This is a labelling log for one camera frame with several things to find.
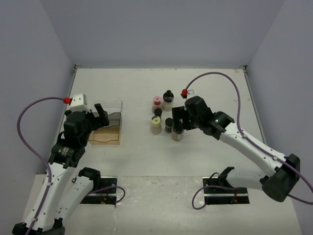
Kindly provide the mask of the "black-knob bottle brown contents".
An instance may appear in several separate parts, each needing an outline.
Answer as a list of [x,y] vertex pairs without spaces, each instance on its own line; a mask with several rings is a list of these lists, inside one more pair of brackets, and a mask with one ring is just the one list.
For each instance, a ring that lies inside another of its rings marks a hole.
[[181,121],[176,121],[172,125],[171,138],[174,141],[181,141],[183,139],[184,128]]

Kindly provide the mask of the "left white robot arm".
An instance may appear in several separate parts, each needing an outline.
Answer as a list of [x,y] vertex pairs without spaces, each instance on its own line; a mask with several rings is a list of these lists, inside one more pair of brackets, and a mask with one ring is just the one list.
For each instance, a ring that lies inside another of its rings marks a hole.
[[24,222],[14,226],[14,235],[63,235],[65,223],[89,192],[102,186],[100,172],[85,167],[66,197],[64,189],[85,153],[92,131],[109,125],[108,113],[95,104],[98,116],[86,108],[70,106],[65,112],[64,130],[46,161],[47,173],[40,195]]

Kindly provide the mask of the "black-knob bottle white contents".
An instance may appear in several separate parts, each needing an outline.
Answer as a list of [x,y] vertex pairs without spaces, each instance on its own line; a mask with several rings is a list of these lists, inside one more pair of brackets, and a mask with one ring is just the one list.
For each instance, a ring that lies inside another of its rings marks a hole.
[[163,94],[163,110],[164,111],[171,111],[173,104],[174,104],[174,94],[172,93],[171,90],[167,90],[164,94]]

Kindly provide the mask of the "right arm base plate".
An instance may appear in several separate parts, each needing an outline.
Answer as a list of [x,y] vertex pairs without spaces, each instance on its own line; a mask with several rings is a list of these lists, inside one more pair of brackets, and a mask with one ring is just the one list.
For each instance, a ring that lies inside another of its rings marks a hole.
[[[230,184],[219,182],[218,176],[203,177],[203,186],[218,185],[221,187],[231,188]],[[248,191],[246,188],[241,189],[222,189],[222,188],[205,188],[204,199],[207,205],[235,205],[249,204]]]

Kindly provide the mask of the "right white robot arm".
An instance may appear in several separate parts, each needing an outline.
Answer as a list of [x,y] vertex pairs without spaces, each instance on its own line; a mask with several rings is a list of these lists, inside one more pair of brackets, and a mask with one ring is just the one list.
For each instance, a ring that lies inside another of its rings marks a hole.
[[200,129],[205,135],[233,147],[259,167],[256,172],[227,167],[218,180],[221,191],[253,188],[262,190],[274,201],[283,202],[299,181],[299,157],[286,156],[266,146],[226,113],[212,112],[201,97],[193,96],[183,106],[172,108],[172,117],[173,132]]

